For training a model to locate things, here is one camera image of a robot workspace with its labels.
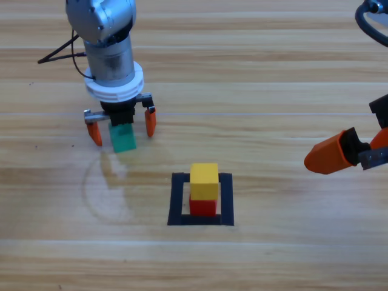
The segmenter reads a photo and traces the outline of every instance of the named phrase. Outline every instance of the wood grain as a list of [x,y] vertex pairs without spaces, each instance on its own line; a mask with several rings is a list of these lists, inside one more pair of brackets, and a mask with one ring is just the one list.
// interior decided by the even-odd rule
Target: wood grain
[[[70,38],[63,1],[1,0],[0,290],[388,290],[388,168],[303,164],[380,129],[386,48],[360,3],[138,0],[158,127],[139,108],[138,149],[116,155],[106,123],[103,147],[87,135],[100,107],[72,62],[36,63]],[[200,161],[233,173],[235,227],[166,225],[171,174]]]

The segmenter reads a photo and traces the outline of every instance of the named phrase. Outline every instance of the stacked blocks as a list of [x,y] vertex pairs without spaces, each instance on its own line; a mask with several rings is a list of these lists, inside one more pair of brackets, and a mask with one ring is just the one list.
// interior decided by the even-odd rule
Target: stacked blocks
[[192,164],[190,170],[190,214],[216,216],[218,192],[218,164]]

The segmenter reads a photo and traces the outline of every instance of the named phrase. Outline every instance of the yellow block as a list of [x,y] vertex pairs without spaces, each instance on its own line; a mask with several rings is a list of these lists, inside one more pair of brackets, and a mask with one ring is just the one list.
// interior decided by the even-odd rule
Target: yellow block
[[218,200],[218,164],[192,164],[190,195],[192,200]]

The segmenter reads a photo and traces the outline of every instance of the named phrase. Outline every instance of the red block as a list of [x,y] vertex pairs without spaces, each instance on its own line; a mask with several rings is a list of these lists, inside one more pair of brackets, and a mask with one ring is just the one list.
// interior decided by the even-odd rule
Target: red block
[[190,214],[195,216],[216,216],[217,200],[192,200],[190,196]]

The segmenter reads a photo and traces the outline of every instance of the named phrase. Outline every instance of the green block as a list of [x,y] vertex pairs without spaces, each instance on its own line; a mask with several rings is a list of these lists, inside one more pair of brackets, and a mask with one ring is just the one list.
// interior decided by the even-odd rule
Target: green block
[[136,149],[136,138],[133,134],[132,124],[112,126],[112,123],[110,123],[109,132],[116,153]]

